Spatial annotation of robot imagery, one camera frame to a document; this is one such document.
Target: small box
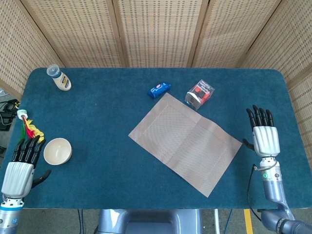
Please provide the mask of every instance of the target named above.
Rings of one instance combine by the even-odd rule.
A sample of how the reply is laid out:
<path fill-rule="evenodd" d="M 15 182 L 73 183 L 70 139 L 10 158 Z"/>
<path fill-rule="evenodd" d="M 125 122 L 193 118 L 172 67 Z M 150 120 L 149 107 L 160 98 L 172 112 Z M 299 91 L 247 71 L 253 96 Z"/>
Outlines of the small box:
<path fill-rule="evenodd" d="M 185 96 L 185 102 L 198 110 L 213 94 L 214 88 L 206 81 L 200 80 Z"/>

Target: blue table surface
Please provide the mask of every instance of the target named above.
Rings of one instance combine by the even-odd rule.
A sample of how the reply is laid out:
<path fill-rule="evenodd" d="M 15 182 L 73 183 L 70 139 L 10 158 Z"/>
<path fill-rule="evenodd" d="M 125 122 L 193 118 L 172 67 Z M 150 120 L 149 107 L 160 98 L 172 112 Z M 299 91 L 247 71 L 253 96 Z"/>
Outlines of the blue table surface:
<path fill-rule="evenodd" d="M 242 146 L 206 198 L 179 175 L 132 141 L 128 134 L 159 101 L 147 92 L 159 82 L 184 101 L 200 79 L 215 92 L 198 112 L 238 140 L 252 142 L 246 108 L 270 109 L 279 132 L 284 187 L 290 207 L 312 206 L 312 177 L 292 104 L 282 75 L 276 70 L 197 68 L 62 68 L 71 80 L 68 92 L 59 90 L 45 72 L 34 70 L 20 108 L 45 133 L 47 142 L 63 137 L 71 143 L 71 159 L 59 166 L 44 161 L 35 177 L 52 169 L 50 177 L 25 199 L 28 208 L 172 209 L 247 208 L 246 190 L 252 164 L 261 158 Z M 17 120 L 0 179 L 20 138 Z M 260 173 L 252 178 L 251 203 L 266 201 Z"/>

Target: blue wrapped snack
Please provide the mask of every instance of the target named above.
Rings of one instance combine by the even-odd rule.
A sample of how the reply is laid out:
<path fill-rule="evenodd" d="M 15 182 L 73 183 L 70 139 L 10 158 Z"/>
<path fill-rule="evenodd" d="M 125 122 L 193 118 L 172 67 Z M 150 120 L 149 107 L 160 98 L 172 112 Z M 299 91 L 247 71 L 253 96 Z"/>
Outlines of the blue wrapped snack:
<path fill-rule="evenodd" d="M 152 98 L 156 98 L 162 93 L 166 92 L 171 87 L 170 84 L 166 84 L 164 82 L 157 85 L 155 88 L 151 89 L 147 94 L 150 95 Z"/>

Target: metal robot arm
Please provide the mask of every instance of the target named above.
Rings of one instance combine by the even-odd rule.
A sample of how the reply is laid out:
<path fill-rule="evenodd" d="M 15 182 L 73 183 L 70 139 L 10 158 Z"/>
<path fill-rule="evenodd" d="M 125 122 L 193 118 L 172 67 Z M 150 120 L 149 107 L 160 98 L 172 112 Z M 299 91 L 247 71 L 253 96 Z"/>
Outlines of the metal robot arm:
<path fill-rule="evenodd" d="M 274 127 L 269 110 L 258 109 L 253 105 L 254 114 L 247 109 L 253 131 L 254 145 L 246 139 L 243 143 L 262 157 L 260 168 L 253 170 L 262 174 L 265 197 L 274 202 L 277 209 L 265 210 L 261 214 L 262 224 L 278 234 L 312 234 L 312 226 L 296 221 L 286 201 L 280 165 L 275 157 L 280 153 L 277 129 Z"/>
<path fill-rule="evenodd" d="M 43 176 L 33 180 L 43 140 L 36 146 L 39 136 L 24 143 L 22 139 L 16 146 L 12 161 L 9 162 L 2 184 L 3 202 L 0 205 L 0 234 L 17 232 L 24 198 L 30 190 L 42 183 L 51 173 L 48 170 Z"/>

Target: beige placemat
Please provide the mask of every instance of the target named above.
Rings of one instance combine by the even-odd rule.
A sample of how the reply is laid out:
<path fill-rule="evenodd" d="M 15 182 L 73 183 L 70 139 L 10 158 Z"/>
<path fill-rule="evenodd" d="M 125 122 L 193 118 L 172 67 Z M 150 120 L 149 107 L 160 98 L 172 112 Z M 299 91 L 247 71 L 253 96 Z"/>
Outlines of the beige placemat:
<path fill-rule="evenodd" d="M 129 137 L 209 196 L 241 142 L 170 94 L 165 94 Z"/>

